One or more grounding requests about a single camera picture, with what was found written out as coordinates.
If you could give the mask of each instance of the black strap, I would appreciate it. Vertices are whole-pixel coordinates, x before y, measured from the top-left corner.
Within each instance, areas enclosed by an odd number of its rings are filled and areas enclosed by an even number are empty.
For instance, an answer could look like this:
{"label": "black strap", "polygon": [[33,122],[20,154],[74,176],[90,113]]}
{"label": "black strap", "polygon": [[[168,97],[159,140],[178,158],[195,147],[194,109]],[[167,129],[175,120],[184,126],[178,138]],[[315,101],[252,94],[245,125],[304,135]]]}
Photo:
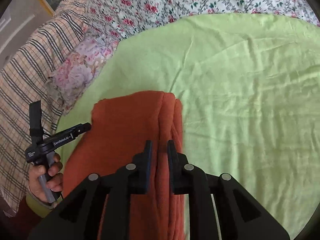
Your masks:
{"label": "black strap", "polygon": [[29,132],[30,132],[30,136],[33,137],[33,136],[36,136],[36,137],[41,137],[44,135],[44,131],[43,129],[29,129]]}

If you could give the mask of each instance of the grip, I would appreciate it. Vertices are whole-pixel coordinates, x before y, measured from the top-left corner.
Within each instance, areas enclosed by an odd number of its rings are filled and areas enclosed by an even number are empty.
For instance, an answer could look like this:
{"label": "grip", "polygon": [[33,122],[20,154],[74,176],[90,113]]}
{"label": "grip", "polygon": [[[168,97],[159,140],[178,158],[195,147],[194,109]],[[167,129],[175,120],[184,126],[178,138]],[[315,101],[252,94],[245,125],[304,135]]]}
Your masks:
{"label": "grip", "polygon": [[45,194],[49,203],[53,203],[61,195],[61,192],[54,192],[51,189],[46,187],[47,181],[52,179],[52,177],[48,174],[48,169],[54,164],[54,159],[53,159],[54,154],[55,154],[54,151],[47,154],[47,156],[46,156],[47,163],[42,163],[42,165],[44,164],[44,166],[46,168],[46,173],[44,175],[39,176],[39,178],[38,178],[39,183],[40,183],[40,185],[44,191],[44,194]]}

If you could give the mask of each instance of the green sheet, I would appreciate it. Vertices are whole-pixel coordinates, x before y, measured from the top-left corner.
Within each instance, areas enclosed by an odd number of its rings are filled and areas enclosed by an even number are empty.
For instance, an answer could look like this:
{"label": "green sheet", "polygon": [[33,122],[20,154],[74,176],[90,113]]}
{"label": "green sheet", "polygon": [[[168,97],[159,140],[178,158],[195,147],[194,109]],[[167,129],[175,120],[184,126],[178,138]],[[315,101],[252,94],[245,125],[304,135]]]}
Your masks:
{"label": "green sheet", "polygon": [[188,17],[122,41],[58,130],[89,122],[100,99],[172,92],[189,162],[232,174],[294,238],[320,201],[319,71],[320,29],[304,21]]}

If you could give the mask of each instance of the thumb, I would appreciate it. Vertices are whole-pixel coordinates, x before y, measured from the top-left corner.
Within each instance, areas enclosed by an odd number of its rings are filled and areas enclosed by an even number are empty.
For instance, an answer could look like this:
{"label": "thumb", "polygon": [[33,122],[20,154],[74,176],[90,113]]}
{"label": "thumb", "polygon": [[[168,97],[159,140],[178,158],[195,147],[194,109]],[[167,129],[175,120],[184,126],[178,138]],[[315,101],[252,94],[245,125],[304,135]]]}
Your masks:
{"label": "thumb", "polygon": [[38,177],[45,174],[45,167],[43,165],[33,166],[29,170],[30,182],[37,181]]}

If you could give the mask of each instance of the metal screw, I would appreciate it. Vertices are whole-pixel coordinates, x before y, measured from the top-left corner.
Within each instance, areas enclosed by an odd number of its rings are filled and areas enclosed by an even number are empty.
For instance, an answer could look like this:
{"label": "metal screw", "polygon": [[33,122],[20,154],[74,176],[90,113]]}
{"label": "metal screw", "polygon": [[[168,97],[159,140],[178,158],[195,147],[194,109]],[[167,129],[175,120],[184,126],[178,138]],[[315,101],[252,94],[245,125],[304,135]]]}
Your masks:
{"label": "metal screw", "polygon": [[126,165],[126,169],[129,171],[133,171],[137,166],[134,163],[129,163]]}
{"label": "metal screw", "polygon": [[231,175],[230,175],[229,173],[223,173],[223,174],[221,175],[221,178],[222,178],[223,180],[231,180]]}
{"label": "metal screw", "polygon": [[184,169],[187,171],[192,171],[195,167],[192,164],[184,165]]}
{"label": "metal screw", "polygon": [[94,181],[94,180],[96,180],[97,178],[99,178],[99,176],[98,176],[97,173],[91,173],[91,174],[88,176],[88,179],[91,180],[91,181]]}

